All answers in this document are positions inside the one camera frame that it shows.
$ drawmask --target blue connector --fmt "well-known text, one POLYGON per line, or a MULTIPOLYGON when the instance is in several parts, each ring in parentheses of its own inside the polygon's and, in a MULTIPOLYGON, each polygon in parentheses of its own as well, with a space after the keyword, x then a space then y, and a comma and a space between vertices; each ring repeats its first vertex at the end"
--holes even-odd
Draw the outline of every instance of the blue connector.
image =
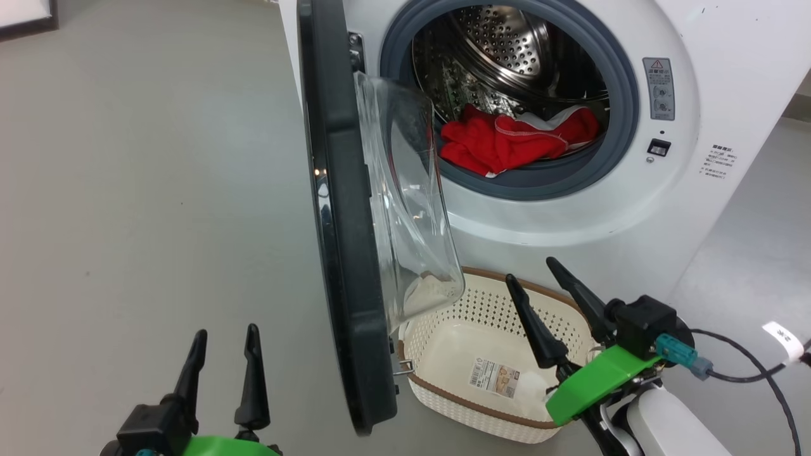
POLYGON ((712 369, 712 362, 702 358, 696 349, 670 334, 661 334, 656 338, 656 355, 671 363, 685 366, 701 380, 710 378, 707 371, 712 369))

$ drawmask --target brown basket rim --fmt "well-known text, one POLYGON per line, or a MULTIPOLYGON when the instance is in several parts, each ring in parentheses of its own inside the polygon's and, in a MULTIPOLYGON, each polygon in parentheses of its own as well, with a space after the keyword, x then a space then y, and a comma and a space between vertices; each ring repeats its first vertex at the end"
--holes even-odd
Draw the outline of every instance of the brown basket rim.
MULTIPOLYGON (((504 280, 504 275, 505 275, 505 274, 494 273, 492 271, 487 271, 485 269, 470 268, 470 267, 467 267, 467 266, 462 267, 461 270, 465 274, 484 277, 484 278, 489 278, 489 279, 493 279, 493 280, 497 280, 497 281, 504 280)), ((562 295, 561 293, 558 293, 557 291, 549 290, 548 288, 545 288, 543 286, 536 285, 536 284, 534 284, 532 282, 527 282, 526 280, 518 279, 518 281, 527 290, 532 290, 532 291, 534 291, 536 293, 539 293, 541 295, 546 295, 546 296, 548 296, 548 297, 550 297, 552 299, 560 301, 561 303, 567 304, 571 308, 576 310, 577 313, 579 313, 581 316, 583 315, 582 312, 580 312, 580 308, 577 306, 577 304, 574 302, 574 300, 572 300, 572 298, 570 298, 570 297, 568 297, 566 295, 562 295)), ((397 341, 397 357, 400 359, 400 361, 406 359, 406 343, 403 342, 402 340, 397 341)), ((520 425, 526 426, 528 428, 556 429, 556 428, 561 427, 561 426, 558 426, 557 424, 555 424, 552 421, 535 421, 534 419, 522 418, 521 416, 515 416, 515 415, 509 414, 509 413, 505 413, 503 411, 493 410, 490 407, 485 407, 483 405, 477 404, 476 402, 471 402, 471 401, 469 401, 467 399, 460 398, 456 394, 449 393, 448 391, 445 391, 444 389, 441 389, 440 387, 438 387, 436 385, 433 385, 431 382, 420 378, 415 373, 409 374, 408 378, 409 378, 409 380, 413 381, 417 385, 423 387, 424 389, 427 389, 428 391, 431 391, 432 393, 434 393, 434 394, 436 394, 436 395, 438 395, 438 396, 440 396, 442 398, 448 399, 449 401, 454 402, 457 405, 467 407, 467 408, 469 408, 471 410, 474 410, 474 411, 477 411, 479 413, 483 413, 484 415, 492 416, 493 418, 503 419, 504 421, 507 421, 509 423, 520 424, 520 425)))

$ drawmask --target floor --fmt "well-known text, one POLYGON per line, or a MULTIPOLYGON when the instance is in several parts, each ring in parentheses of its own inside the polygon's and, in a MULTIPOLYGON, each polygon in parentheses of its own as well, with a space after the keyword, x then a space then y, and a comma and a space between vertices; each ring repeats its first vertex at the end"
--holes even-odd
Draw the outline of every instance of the floor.
MULTIPOLYGON (((398 417, 351 428, 312 223, 281 21, 257 0, 63 0, 62 30, 0 44, 0 456, 97 454, 174 386, 209 331, 201 433, 230 435, 249 322, 286 454, 597 454, 580 424, 528 446, 401 387, 398 417)), ((672 302, 782 359, 759 326, 811 336, 811 127, 782 121, 672 302)), ((752 368, 700 341, 719 370, 752 368)), ((779 375, 811 448, 811 372, 779 375)), ((738 456, 790 454, 765 385, 667 386, 738 456)))

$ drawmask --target laundry basket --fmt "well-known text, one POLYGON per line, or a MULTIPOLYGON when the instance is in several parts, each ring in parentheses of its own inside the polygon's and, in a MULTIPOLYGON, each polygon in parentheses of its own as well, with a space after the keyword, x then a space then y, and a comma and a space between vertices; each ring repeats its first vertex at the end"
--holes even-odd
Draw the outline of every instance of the laundry basket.
MULTIPOLYGON (((555 369, 540 369, 526 341, 504 275, 464 268, 466 290, 449 308, 401 328, 399 356, 411 359, 409 383, 428 408, 480 431, 524 443, 555 435, 546 410, 555 369)), ((530 305, 584 364, 594 340, 567 296, 522 281, 530 305)))

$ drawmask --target laundry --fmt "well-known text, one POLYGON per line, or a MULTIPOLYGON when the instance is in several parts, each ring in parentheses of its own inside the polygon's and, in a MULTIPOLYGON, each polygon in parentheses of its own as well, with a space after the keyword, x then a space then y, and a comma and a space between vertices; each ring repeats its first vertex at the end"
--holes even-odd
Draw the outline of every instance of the laundry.
POLYGON ((442 127, 445 160, 494 178, 539 158, 557 158, 587 145, 600 131, 594 113, 572 106, 545 121, 532 113, 518 118, 483 113, 466 105, 461 120, 442 127))

